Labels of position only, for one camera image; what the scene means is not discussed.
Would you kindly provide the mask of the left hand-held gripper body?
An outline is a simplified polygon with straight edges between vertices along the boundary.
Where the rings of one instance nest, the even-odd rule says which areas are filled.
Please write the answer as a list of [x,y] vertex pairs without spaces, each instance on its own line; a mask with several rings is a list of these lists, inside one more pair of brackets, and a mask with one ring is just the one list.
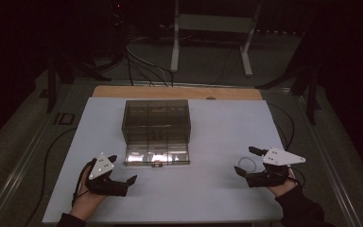
[[88,180],[85,182],[87,188],[94,194],[105,196],[125,197],[129,186],[127,182],[118,182],[111,179],[114,164],[108,156],[100,153],[91,161]]

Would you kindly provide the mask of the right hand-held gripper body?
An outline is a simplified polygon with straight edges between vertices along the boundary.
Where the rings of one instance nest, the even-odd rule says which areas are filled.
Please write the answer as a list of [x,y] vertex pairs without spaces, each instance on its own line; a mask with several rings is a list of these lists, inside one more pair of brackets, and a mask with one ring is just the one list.
[[288,170],[291,165],[305,162],[302,156],[290,153],[279,148],[269,148],[263,158],[264,170],[257,173],[248,173],[245,178],[249,187],[272,187],[283,184],[288,179]]

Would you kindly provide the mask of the smoky clear drawer box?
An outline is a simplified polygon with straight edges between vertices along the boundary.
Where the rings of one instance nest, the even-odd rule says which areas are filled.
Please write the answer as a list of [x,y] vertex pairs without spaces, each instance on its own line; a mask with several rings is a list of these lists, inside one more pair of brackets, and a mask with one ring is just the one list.
[[127,100],[122,132],[127,145],[138,142],[188,144],[191,133],[188,100]]

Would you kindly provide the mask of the person's right hand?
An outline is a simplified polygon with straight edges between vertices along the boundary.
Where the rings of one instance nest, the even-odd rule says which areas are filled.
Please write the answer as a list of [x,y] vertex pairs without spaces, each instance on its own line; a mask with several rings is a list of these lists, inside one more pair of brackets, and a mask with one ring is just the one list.
[[268,190],[274,195],[275,198],[283,196],[283,194],[287,193],[291,189],[297,186],[295,182],[296,178],[291,169],[288,170],[288,179],[280,185],[269,187]]

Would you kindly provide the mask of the person's left hand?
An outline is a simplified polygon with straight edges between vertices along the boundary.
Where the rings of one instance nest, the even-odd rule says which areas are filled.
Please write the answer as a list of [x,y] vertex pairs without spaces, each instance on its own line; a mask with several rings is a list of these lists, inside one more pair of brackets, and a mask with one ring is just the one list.
[[78,193],[76,195],[74,204],[69,212],[73,217],[87,221],[99,207],[99,205],[106,199],[104,195],[97,195],[92,193],[85,182],[88,180],[90,167],[88,166],[81,177],[80,185],[78,186]]

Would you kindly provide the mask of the white table mat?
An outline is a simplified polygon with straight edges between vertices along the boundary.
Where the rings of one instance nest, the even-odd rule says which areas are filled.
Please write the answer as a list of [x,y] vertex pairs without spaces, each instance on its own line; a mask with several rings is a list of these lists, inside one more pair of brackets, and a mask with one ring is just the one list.
[[47,205],[43,222],[54,223],[71,207],[78,175],[99,153],[117,155],[112,178],[137,180],[125,197],[109,197],[92,217],[104,223],[219,223],[278,220],[282,209],[265,188],[250,188],[235,173],[263,170],[249,147],[282,145],[264,100],[192,100],[186,166],[124,166],[121,131],[125,99],[92,97]]

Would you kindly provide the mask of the black tripod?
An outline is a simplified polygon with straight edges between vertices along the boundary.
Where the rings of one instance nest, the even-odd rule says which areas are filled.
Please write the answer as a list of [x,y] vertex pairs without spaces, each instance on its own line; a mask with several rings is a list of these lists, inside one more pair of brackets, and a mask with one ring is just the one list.
[[256,89],[267,90],[283,81],[295,78],[290,92],[293,96],[302,96],[307,92],[306,116],[315,125],[320,54],[325,44],[326,41],[319,38],[314,30],[307,30],[283,74],[270,82],[256,86]]
[[110,81],[109,78],[105,78],[95,72],[93,69],[89,69],[87,66],[83,65],[81,62],[76,61],[74,58],[64,54],[64,53],[48,53],[47,54],[47,90],[46,95],[48,99],[46,112],[50,114],[56,103],[57,103],[57,75],[60,69],[60,63],[69,63],[70,65],[76,67],[78,70],[86,73],[90,78],[100,81]]

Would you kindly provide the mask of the wooden table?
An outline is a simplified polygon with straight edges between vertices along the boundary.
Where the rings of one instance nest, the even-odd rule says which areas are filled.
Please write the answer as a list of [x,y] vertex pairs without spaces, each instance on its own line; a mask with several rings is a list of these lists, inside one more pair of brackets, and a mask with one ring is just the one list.
[[99,85],[93,97],[262,100],[256,89],[214,87],[149,87]]

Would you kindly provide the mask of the white metal stand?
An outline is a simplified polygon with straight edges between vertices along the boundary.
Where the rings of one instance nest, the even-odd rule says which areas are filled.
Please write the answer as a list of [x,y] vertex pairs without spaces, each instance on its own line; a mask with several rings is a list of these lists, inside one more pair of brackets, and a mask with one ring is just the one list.
[[262,9],[263,1],[255,4],[255,10],[251,17],[219,16],[207,14],[180,13],[180,0],[175,0],[174,11],[174,38],[170,69],[177,72],[179,69],[180,56],[180,30],[216,31],[246,33],[247,40],[240,46],[239,52],[246,77],[252,76],[249,48],[256,29],[258,18]]

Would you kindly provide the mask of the aluminium floor rail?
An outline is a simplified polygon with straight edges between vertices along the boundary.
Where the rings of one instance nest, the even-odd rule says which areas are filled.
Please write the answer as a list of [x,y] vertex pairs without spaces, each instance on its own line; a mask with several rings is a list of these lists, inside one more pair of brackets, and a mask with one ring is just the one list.
[[329,184],[331,185],[335,197],[337,198],[338,205],[340,210],[343,213],[343,216],[346,219],[348,227],[363,227],[362,222],[360,221],[358,214],[356,213],[352,201],[347,194],[346,188],[343,185],[335,166],[330,158],[327,148],[324,145],[323,141],[320,138],[319,132],[316,127],[310,122],[306,115],[306,101],[302,96],[294,97],[295,103],[297,104],[301,117],[305,122],[306,127],[311,134],[313,141],[315,142],[315,147],[320,155],[320,159],[322,162],[322,166],[326,173],[326,177],[328,179]]
[[0,227],[51,227],[42,218],[63,156],[47,152],[66,147],[72,136],[53,126],[71,90],[61,85],[58,102],[47,113],[38,87],[0,130]]

